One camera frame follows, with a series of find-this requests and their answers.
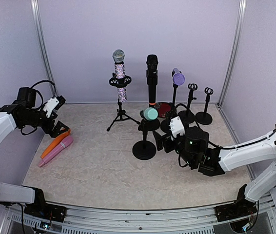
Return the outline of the orange microphone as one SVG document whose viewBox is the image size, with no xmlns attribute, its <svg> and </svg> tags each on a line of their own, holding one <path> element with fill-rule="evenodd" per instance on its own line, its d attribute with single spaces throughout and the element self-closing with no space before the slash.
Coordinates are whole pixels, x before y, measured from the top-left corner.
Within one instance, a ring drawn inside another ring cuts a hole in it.
<svg viewBox="0 0 276 234">
<path fill-rule="evenodd" d="M 44 158 L 46 157 L 56 146 L 58 146 L 60 144 L 60 142 L 67 137 L 68 135 L 70 135 L 71 133 L 71 129 L 68 129 L 68 131 L 60 134 L 59 136 L 57 136 L 52 143 L 45 149 L 45 151 L 42 153 L 42 155 L 40 156 L 40 158 Z"/>
</svg>

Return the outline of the pink microphone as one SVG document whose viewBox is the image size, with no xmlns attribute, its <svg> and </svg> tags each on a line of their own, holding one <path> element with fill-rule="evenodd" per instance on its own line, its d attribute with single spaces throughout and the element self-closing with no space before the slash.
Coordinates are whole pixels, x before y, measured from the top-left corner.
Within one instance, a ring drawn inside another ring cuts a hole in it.
<svg viewBox="0 0 276 234">
<path fill-rule="evenodd" d="M 73 143 L 73 137 L 71 135 L 68 135 L 46 157 L 40 159 L 38 166 L 42 167 L 45 164 L 47 164 L 50 160 L 52 160 L 55 156 L 57 156 L 62 150 L 69 147 L 72 143 Z"/>
</svg>

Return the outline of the black desk stand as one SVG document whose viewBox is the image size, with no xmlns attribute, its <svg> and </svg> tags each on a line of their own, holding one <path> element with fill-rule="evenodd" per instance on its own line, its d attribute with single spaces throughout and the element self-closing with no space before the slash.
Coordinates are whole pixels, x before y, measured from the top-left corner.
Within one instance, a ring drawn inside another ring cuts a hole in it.
<svg viewBox="0 0 276 234">
<path fill-rule="evenodd" d="M 195 121 L 195 115 L 191 112 L 190 106 L 193 100 L 196 100 L 196 97 L 193 96 L 194 91 L 196 91 L 198 88 L 197 84 L 190 83 L 188 84 L 189 94 L 188 94 L 188 100 L 187 100 L 187 107 L 186 110 L 180 111 L 178 113 L 178 116 L 180 117 L 181 121 L 184 124 L 191 124 Z"/>
</svg>

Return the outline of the teal microphone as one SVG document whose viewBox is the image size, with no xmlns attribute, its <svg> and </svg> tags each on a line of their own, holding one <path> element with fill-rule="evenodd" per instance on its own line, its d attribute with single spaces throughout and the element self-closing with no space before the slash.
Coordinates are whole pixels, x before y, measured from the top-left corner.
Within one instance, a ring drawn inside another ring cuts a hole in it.
<svg viewBox="0 0 276 234">
<path fill-rule="evenodd" d="M 148 108 L 146 108 L 145 110 L 142 110 L 142 111 L 140 112 L 140 116 L 141 116 L 142 118 L 144 118 L 145 120 L 147 120 L 147 121 L 152 121 L 152 120 L 157 119 L 157 117 L 158 117 L 158 112 L 157 112 L 157 110 L 156 110 L 155 108 L 153 108 L 153 107 L 148 107 Z"/>
</svg>

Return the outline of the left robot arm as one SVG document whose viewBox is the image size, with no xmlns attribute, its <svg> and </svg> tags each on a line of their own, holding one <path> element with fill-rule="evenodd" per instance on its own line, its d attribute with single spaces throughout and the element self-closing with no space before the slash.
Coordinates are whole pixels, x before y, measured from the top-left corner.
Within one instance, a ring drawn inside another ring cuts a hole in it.
<svg viewBox="0 0 276 234">
<path fill-rule="evenodd" d="M 42 100 L 36 105 L 36 97 L 42 94 L 35 86 L 19 88 L 17 98 L 11 103 L 0 107 L 0 153 L 5 149 L 16 148 L 17 152 L 24 153 L 30 142 L 24 143 L 21 137 L 15 140 L 16 130 L 20 130 L 21 136 L 27 134 L 23 131 L 26 127 L 32 127 L 31 133 L 37 129 L 53 138 L 53 142 L 43 152 L 39 159 L 39 167 L 46 166 L 61 151 L 73 142 L 70 128 L 61 121 L 57 121 L 57 111 L 66 100 L 63 96 L 54 94 L 49 100 Z M 22 206 L 21 213 L 45 219 L 48 222 L 64 222 L 67 209 L 61 205 L 51 204 L 45 199 L 42 189 L 30 186 L 22 186 L 0 182 L 0 205 Z"/>
</svg>

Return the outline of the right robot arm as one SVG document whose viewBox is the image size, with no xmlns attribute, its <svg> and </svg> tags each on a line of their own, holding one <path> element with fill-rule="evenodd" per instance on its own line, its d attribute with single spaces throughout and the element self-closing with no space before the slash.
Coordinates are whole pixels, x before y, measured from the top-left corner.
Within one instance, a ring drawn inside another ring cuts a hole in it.
<svg viewBox="0 0 276 234">
<path fill-rule="evenodd" d="M 209 148 L 209 134 L 197 126 L 185 127 L 175 118 L 170 124 L 170 133 L 153 132 L 156 148 L 166 153 L 175 151 L 185 166 L 206 176 L 219 176 L 245 165 L 272 160 L 259 176 L 243 185 L 236 200 L 215 207 L 219 222 L 256 213 L 256 203 L 276 186 L 276 127 L 257 139 L 229 147 Z"/>
</svg>

